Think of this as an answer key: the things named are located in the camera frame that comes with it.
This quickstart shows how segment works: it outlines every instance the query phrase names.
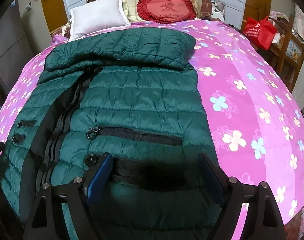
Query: wooden furniture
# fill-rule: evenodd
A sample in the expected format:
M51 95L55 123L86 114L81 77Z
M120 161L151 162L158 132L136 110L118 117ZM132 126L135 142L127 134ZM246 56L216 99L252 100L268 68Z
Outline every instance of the wooden furniture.
M276 28L284 38L282 38L283 41L281 41L280 45L271 44L267 53L262 50L258 52L280 76L288 90L292 92L303 64L304 44L292 33L294 22L294 17L292 15L290 15L289 23L272 18L269 19L276 23ZM287 55L290 41L293 41L301 50L301 55L297 60L294 60Z
M257 21L263 20L270 14L272 0L246 0L243 19L248 20L251 17ZM242 21L241 30L244 30L246 22Z

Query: black zipper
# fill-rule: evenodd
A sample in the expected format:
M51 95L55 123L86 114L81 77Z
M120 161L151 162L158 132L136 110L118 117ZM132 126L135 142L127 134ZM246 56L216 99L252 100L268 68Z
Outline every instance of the black zipper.
M21 120L21 121L18 122L17 128L20 128L20 127L34 127L35 124L36 124L36 121Z
M80 102L84 97L84 93L89 87L89 84L93 77L102 70L102 67L95 69L88 68L80 77L77 83L74 97L70 106L61 114L57 121L55 130L50 140L47 143L45 150L45 158L37 174L36 189L39 191L40 187L49 182L52 176L52 172L59 161L59 153L66 134L70 130L70 122L72 114L79 108Z
M182 145L182 139L177 136L157 134L146 131L138 131L124 127L101 126L91 127L86 133L86 137L90 140L95 139L98 135L116 136L134 141L143 141L149 143L160 143L171 146Z
M12 143L17 143L17 144L21 144L22 142L24 142L26 136L25 135L21 135L18 133L15 133L12 137Z

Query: quilted fabric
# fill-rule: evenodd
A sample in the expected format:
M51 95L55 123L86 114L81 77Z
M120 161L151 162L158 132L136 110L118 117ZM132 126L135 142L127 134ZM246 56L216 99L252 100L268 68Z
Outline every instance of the quilted fabric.
M35 195L31 190L35 180L26 178L26 170L39 167L39 160L46 157L42 145L48 136L43 138L41 134L54 129L48 121L57 111L53 105L64 108L70 87L83 71L102 66L72 115L51 183L65 184L82 176L88 169L84 163L88 154L110 152L115 158L169 165L185 178L185 184L175 191L107 183L100 201L91 207L101 234L109 240L192 240L208 236L220 209L201 187L196 157L206 152L216 165L218 161L196 88L197 74L188 62L194 45L195 39L186 33L136 28L62 44L52 51L0 157L2 189L23 221ZM18 128L20 120L36 120L36 124ZM182 145L115 136L89 140L86 132L100 125L178 136ZM11 142L15 133L26 136L23 143ZM36 172L32 169L28 174L31 177ZM66 206L63 211L70 237L77 239Z

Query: jacket pocket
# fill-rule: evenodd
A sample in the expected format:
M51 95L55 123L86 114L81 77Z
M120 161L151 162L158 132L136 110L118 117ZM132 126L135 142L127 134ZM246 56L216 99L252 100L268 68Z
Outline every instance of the jacket pocket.
M116 127L116 126L91 127L89 128L89 131L86 133L86 137L90 140L93 140L97 136L101 136L101 135L116 136L134 141L160 143L170 146L182 145L182 139L177 136L133 130L125 127Z

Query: zipper pull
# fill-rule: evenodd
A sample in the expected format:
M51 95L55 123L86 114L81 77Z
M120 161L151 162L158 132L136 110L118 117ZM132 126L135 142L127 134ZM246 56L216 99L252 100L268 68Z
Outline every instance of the zipper pull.
M12 143L17 143L17 144L20 144L22 142L24 142L25 140L25 135L20 135L18 133L15 133L12 137Z
M89 128L89 131L86 133L86 137L89 140L95 139L96 136L100 133L101 128L100 127L91 127Z

